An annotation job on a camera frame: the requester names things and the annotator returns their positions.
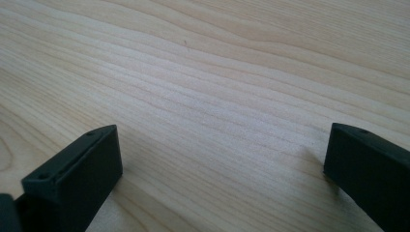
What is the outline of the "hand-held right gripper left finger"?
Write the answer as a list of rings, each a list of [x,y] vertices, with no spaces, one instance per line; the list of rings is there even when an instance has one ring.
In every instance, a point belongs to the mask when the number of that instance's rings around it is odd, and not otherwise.
[[[81,135],[21,180],[24,232],[85,232],[123,174],[117,127]]]

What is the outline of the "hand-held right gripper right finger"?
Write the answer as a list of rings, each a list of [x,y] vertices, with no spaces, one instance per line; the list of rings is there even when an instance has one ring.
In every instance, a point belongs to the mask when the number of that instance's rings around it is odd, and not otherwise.
[[[324,174],[385,232],[410,232],[410,151],[368,130],[334,123]]]

